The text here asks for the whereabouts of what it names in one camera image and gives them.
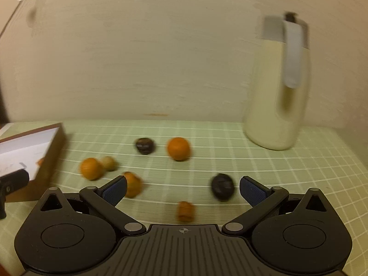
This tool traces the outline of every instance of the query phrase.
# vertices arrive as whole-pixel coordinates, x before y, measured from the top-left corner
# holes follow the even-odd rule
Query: gray lid
[[[275,40],[285,42],[284,39],[284,17],[282,16],[266,16],[264,17],[262,38],[267,40]],[[309,49],[308,43],[308,25],[305,21],[296,19],[296,23],[301,25],[304,33],[303,47]]]

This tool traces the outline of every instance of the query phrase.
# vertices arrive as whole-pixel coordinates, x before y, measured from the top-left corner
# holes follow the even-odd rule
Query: brown box side
[[[32,201],[38,200],[49,187],[50,178],[55,169],[61,149],[66,140],[66,135],[61,123],[44,126],[42,128],[34,129],[32,131],[24,132],[14,135],[9,138],[0,140],[0,142],[12,140],[32,133],[45,131],[48,129],[58,128],[50,146],[47,150],[43,163],[40,166],[34,180],[30,181],[27,186],[21,188],[6,196],[6,202]]]

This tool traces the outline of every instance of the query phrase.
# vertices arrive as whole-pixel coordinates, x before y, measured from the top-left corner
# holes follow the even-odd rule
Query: dark purple fruit
[[[219,173],[211,181],[211,190],[218,200],[228,201],[235,191],[234,182],[227,174]]]
[[[142,155],[149,155],[155,150],[155,143],[150,138],[139,138],[135,146]]]

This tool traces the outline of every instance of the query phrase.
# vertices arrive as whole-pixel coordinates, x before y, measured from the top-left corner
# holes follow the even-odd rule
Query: beige wall
[[[13,121],[148,114],[240,121],[262,17],[289,10],[310,25],[306,123],[343,127],[361,112],[358,88],[361,96],[368,88],[367,5],[26,0],[0,39],[1,89]]]

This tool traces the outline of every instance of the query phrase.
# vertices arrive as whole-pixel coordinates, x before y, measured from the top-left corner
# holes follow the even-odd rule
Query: triangular cutout
[[[58,210],[61,209],[62,205],[59,202],[59,199],[55,194],[51,194],[49,198],[47,198],[45,204],[41,208],[41,211],[45,212],[48,210]]]
[[[322,201],[319,199],[317,195],[313,195],[311,199],[309,200],[307,207],[307,210],[316,210],[319,212],[326,212],[326,209],[322,203]]]

